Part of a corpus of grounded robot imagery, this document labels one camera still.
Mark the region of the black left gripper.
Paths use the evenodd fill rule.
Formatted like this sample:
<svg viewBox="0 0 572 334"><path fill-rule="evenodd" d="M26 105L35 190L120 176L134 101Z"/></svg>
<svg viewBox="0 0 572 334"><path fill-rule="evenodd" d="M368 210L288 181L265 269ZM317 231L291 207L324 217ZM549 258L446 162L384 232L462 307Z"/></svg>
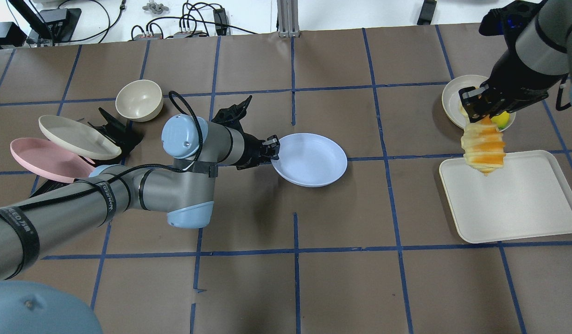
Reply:
<svg viewBox="0 0 572 334"><path fill-rule="evenodd" d="M272 135L265 140L259 140L253 135L244 133L243 139L244 150L237 161L238 170L257 167L261 163L280 159L280 141L277 135Z"/></svg>

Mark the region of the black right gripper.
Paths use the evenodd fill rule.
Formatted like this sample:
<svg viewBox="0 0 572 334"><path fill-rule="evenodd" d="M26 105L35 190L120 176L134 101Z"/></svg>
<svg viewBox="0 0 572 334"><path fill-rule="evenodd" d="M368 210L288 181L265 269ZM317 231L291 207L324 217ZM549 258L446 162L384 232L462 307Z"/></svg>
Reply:
<svg viewBox="0 0 572 334"><path fill-rule="evenodd" d="M469 123L503 112L511 113L547 97L551 76L532 70L514 49L504 52L492 68L490 77L479 88L458 91L460 104Z"/></svg>

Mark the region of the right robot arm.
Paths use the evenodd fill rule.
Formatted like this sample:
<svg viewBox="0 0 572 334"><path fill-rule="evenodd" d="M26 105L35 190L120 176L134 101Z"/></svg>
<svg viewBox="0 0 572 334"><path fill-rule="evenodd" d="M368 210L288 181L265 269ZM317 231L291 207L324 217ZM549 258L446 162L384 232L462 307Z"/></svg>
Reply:
<svg viewBox="0 0 572 334"><path fill-rule="evenodd" d="M515 0L490 10L479 33L503 36L507 50L478 88L458 91L468 122L543 101L551 87L568 78L566 108L572 107L572 0Z"/></svg>

